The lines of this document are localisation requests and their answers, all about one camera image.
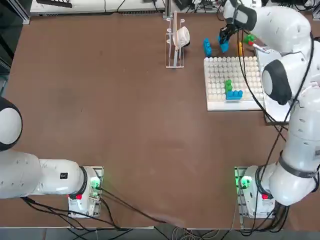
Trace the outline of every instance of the blue block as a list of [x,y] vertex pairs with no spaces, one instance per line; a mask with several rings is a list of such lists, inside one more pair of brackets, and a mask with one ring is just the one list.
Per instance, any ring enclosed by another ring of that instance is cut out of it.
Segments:
[[229,49],[229,41],[225,41],[223,44],[220,44],[220,36],[217,37],[218,43],[220,45],[221,51],[225,53]]
[[203,41],[203,50],[204,50],[204,54],[206,57],[211,57],[212,54],[212,49],[210,47],[210,42],[209,42],[209,38],[205,38]]
[[243,91],[228,91],[225,94],[226,100],[241,100],[244,92]]

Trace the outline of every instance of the floor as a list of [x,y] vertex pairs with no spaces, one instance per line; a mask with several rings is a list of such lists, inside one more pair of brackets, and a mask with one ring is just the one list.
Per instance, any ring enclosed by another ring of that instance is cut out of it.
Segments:
[[[172,231],[174,229],[171,225],[160,225],[157,227],[163,232],[169,239],[171,239]],[[215,239],[221,239],[225,234],[226,230],[221,230]],[[79,235],[83,234],[84,231],[76,231]],[[91,232],[86,234],[84,237],[86,240],[109,240],[121,234],[122,232],[115,230],[99,230],[96,234]],[[195,231],[195,234],[206,233],[206,230]],[[76,236],[73,235],[66,229],[63,228],[20,228],[20,229],[0,229],[1,240],[73,240]],[[121,236],[119,240],[166,240],[155,229],[134,229],[133,231]],[[281,231],[279,233],[254,233],[250,237],[243,237],[237,231],[231,231],[224,240],[318,240],[320,239],[320,232],[292,232],[292,231]]]

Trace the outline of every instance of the green toy block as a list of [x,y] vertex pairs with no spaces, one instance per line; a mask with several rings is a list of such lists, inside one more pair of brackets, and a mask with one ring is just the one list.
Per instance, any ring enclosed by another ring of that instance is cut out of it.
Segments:
[[245,44],[249,44],[249,42],[254,42],[256,37],[252,34],[248,34],[247,36],[244,37],[243,42]]
[[232,81],[231,79],[228,79],[224,82],[224,89],[225,89],[225,93],[232,91]]

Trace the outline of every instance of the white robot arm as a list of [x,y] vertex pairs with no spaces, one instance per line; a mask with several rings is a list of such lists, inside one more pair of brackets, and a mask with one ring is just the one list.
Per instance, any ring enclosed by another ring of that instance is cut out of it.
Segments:
[[73,211],[93,216],[99,201],[95,186],[100,186],[100,179],[96,171],[66,159],[39,159],[11,150],[22,129],[17,107],[0,97],[0,199],[69,195]]
[[256,217],[263,218],[274,207],[272,200],[292,205],[313,191],[319,181],[320,43],[311,37],[309,21],[291,8],[251,8],[237,0],[227,0],[223,16],[227,26],[249,30],[281,53],[282,58],[270,62],[262,74],[265,93],[281,105],[298,93],[313,46],[313,58],[291,111],[287,142],[279,161],[267,165],[261,182],[255,181],[262,174],[261,167],[251,166],[245,172],[246,179],[252,180],[243,190],[249,216],[255,216],[257,201]]

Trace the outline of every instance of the table surface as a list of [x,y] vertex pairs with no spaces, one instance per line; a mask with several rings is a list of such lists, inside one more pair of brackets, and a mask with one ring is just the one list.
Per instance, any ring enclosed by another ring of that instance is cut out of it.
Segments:
[[[264,164],[276,131],[261,111],[207,111],[202,42],[208,37],[217,46],[225,23],[214,14],[183,17],[191,44],[185,68],[177,70],[165,68],[168,22],[160,14],[32,18],[23,27],[6,90],[23,116],[15,149],[104,166],[105,188],[176,226],[228,229],[236,203],[234,166]],[[311,24],[317,36],[319,24]],[[235,48],[226,55],[235,56]],[[279,142],[273,162],[283,146]],[[320,231],[319,197],[294,204],[286,228]],[[33,198],[68,208],[66,196]],[[123,227],[155,225],[107,202]],[[67,226],[20,199],[2,199],[0,209],[1,227]],[[104,208],[101,218],[109,219]],[[234,227],[240,227],[238,215]]]

